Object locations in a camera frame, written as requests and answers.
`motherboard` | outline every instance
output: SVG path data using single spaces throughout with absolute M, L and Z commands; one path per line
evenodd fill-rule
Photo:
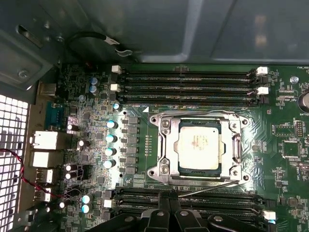
M 85 231 L 156 208 L 163 189 L 228 180 L 182 207 L 308 231 L 308 90 L 304 66 L 64 65 L 45 129 L 72 134 L 60 187 L 82 195 L 58 211 L 61 228 Z M 70 174 L 77 166 L 87 178 Z

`silver metal frame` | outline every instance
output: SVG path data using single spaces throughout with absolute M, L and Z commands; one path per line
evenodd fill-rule
M 178 170 L 178 153 L 174 143 L 179 140 L 179 124 L 183 119 L 218 120 L 221 124 L 221 142 L 225 153 L 221 155 L 220 177 L 181 176 Z M 215 186 L 224 181 L 250 181 L 250 175 L 241 169 L 241 129 L 249 120 L 231 111 L 165 111 L 154 115 L 150 122 L 158 126 L 158 162 L 147 171 L 150 178 L 167 185 Z

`cpu socket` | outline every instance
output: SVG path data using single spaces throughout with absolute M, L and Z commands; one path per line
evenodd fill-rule
M 250 180 L 241 168 L 241 130 L 247 118 L 219 110 L 165 111 L 150 122 L 158 126 L 158 162 L 147 170 L 150 178 L 176 186 Z

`gray metal panel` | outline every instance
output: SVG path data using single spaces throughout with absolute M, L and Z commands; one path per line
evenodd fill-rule
M 42 47 L 18 33 L 19 25 L 33 34 Z M 60 27 L 36 1 L 2 1 L 0 81 L 12 86 L 16 94 L 34 85 L 54 64 L 57 65 L 63 53 L 63 44 L 56 40 L 60 34 Z M 18 75 L 20 71 L 26 72 L 27 76 L 21 78 Z M 4 85 L 0 86 L 0 92 L 4 92 L 4 88 Z
M 306 0 L 40 0 L 64 31 L 105 32 L 149 63 L 308 63 Z M 123 61 L 95 39 L 73 45 Z

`green circuit board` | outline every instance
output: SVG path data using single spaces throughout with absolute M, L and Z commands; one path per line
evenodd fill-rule
M 182 68 L 193 72 L 248 72 L 257 66 L 250 65 L 174 65 L 174 64 L 124 64 L 128 71 L 175 71 Z M 88 70 L 79 65 L 65 65 L 59 77 L 58 91 L 65 99 L 63 127 L 68 118 L 80 127 L 77 138 L 91 141 L 91 146 L 83 151 L 66 152 L 66 162 L 90 164 L 91 178 L 79 183 L 83 193 L 93 193 L 93 211 L 81 213 L 82 203 L 69 206 L 61 213 L 62 229 L 66 232 L 79 232 L 90 229 L 105 220 L 102 217 L 106 189 L 115 186 L 178 190 L 198 190 L 200 187 L 167 187 L 150 179 L 146 171 L 157 162 L 158 129 L 149 118 L 166 110 L 230 110 L 249 119 L 249 125 L 242 134 L 242 166 L 251 175 L 251 181 L 236 188 L 221 191 L 256 192 L 277 202 L 272 209 L 277 214 L 276 230 L 302 232 L 309 229 L 309 114 L 303 112 L 297 99 L 309 88 L 309 67 L 268 66 L 269 103 L 258 107 L 199 107 L 199 106 L 160 106 L 147 104 L 125 104 L 119 112 L 113 111 L 109 99 L 108 78 L 111 65 L 98 65 Z M 290 78 L 297 76 L 299 82 L 291 84 Z M 99 94 L 89 92 L 89 79 L 100 81 Z M 138 124 L 128 124 L 130 117 L 138 117 Z M 109 129 L 106 123 L 113 120 L 118 128 Z M 124 133 L 128 128 L 137 127 L 138 132 Z M 117 142 L 107 144 L 108 134 L 117 136 Z M 123 143 L 128 137 L 137 137 L 137 144 Z M 106 148 L 115 148 L 115 167 L 105 169 Z M 135 147 L 136 164 L 121 162 L 127 154 L 125 149 Z M 129 174 L 127 167 L 135 167 L 136 173 Z M 68 183 L 61 183 L 64 188 Z

